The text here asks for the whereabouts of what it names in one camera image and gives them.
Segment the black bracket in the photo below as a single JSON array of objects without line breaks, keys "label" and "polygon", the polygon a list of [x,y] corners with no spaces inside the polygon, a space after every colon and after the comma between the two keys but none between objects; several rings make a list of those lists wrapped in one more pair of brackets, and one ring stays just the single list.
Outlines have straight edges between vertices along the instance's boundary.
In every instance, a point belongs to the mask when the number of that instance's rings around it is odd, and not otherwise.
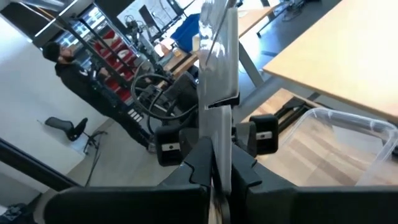
[{"label": "black bracket", "polygon": [[279,124],[279,133],[283,132],[287,127],[296,122],[299,117],[301,117],[305,112],[312,109],[313,106],[309,105],[306,101],[293,97],[289,100],[279,111],[275,113],[278,119],[282,119],[288,113],[292,112],[290,115],[286,116],[285,119]]},{"label": "black bracket", "polygon": [[176,166],[182,160],[179,131],[174,126],[162,126],[154,134],[157,160],[161,166]]},{"label": "black bracket", "polygon": [[272,114],[253,116],[232,129],[233,142],[252,157],[272,154],[278,150],[278,127],[278,119]]}]

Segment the black metal stand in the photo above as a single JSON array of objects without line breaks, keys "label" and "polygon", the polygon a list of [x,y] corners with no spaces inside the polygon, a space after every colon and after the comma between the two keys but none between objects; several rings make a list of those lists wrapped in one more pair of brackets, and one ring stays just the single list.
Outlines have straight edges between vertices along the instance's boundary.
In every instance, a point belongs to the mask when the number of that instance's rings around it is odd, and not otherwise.
[{"label": "black metal stand", "polygon": [[307,102],[296,97],[293,97],[291,100],[289,100],[279,111],[275,113],[275,116],[278,119],[282,119],[289,112],[292,112],[279,124],[279,133],[283,132],[291,124],[296,122],[296,120],[298,120],[303,114],[305,114],[305,112],[312,108],[312,105],[309,105]]},{"label": "black metal stand", "polygon": [[83,133],[83,134],[85,134],[85,135],[88,137],[83,152],[84,152],[85,154],[88,154],[88,152],[87,152],[88,146],[94,146],[94,148],[95,148],[96,150],[100,149],[100,142],[97,141],[95,138],[96,138],[97,136],[102,136],[103,134],[108,134],[108,133],[107,133],[106,131],[96,131],[93,135],[88,135],[88,134],[86,134],[86,133]]},{"label": "black metal stand", "polygon": [[267,24],[266,25],[264,25],[263,27],[261,27],[261,29],[259,30],[259,31],[257,31],[257,36],[259,37],[259,38],[261,38],[261,31],[264,29],[264,28],[266,28],[267,26],[268,26],[268,24],[270,24],[274,19],[276,19],[276,17],[278,17],[278,16],[280,16],[286,9],[287,9],[287,5],[284,5],[284,6],[281,6],[282,8],[280,9],[280,11],[278,11],[277,12],[277,14],[275,15],[275,13],[273,12],[273,13],[271,13],[271,14],[269,14],[268,15],[268,22],[267,22]]}]

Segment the office chair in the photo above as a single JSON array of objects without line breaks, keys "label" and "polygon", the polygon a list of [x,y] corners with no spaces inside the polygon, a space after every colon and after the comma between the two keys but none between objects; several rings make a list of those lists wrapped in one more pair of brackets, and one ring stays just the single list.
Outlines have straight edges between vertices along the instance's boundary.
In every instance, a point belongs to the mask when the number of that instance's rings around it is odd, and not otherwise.
[{"label": "office chair", "polygon": [[50,126],[52,128],[56,128],[62,130],[70,141],[76,141],[82,134],[85,134],[88,137],[87,143],[83,152],[87,154],[87,147],[94,146],[96,150],[100,148],[100,142],[95,140],[95,137],[100,136],[102,134],[108,134],[105,131],[96,131],[93,135],[88,135],[85,133],[85,128],[88,119],[85,118],[80,123],[74,127],[71,121],[63,121],[58,118],[50,117],[45,121],[45,125]]}]

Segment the clear plastic bin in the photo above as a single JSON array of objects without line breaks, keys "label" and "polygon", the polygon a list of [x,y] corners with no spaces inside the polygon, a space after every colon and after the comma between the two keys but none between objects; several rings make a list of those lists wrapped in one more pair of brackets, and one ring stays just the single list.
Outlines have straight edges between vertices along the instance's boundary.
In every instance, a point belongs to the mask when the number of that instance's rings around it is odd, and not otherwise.
[{"label": "clear plastic bin", "polygon": [[395,185],[397,140],[390,123],[316,108],[297,121],[276,154],[259,162],[299,186]]}]

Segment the wooden desk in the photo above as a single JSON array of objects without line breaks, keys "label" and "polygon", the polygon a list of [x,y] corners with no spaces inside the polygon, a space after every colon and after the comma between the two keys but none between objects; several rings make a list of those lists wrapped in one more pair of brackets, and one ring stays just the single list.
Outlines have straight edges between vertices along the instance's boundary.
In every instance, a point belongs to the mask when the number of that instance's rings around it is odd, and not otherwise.
[{"label": "wooden desk", "polygon": [[398,121],[397,7],[343,0],[263,70]]},{"label": "wooden desk", "polygon": [[[250,116],[274,114],[293,97],[305,100],[308,104],[321,107],[316,103],[303,99],[293,93],[280,89]],[[374,154],[358,152],[353,148],[344,147],[336,139],[331,139],[332,129],[318,121],[307,123],[301,131],[295,133],[296,138],[280,147],[278,152],[269,156],[258,156],[257,160],[266,168],[299,186],[321,185],[355,185],[364,171],[375,158]],[[292,124],[279,135],[279,144],[291,131]],[[316,128],[317,134],[308,134]],[[398,166],[393,161],[386,162],[380,175],[371,182],[375,184],[398,184]]]},{"label": "wooden desk", "polygon": [[[273,10],[278,6],[264,7],[262,9],[250,9],[238,12],[238,35],[239,38],[246,34],[251,28],[253,28],[257,23],[259,23],[263,18],[267,17],[273,12]],[[174,65],[178,64],[184,58],[185,55],[173,58],[164,68],[165,70],[170,70]],[[195,52],[192,56],[188,58],[181,66],[179,66],[173,74],[177,77],[183,72],[188,70],[196,61],[198,56]]]}]

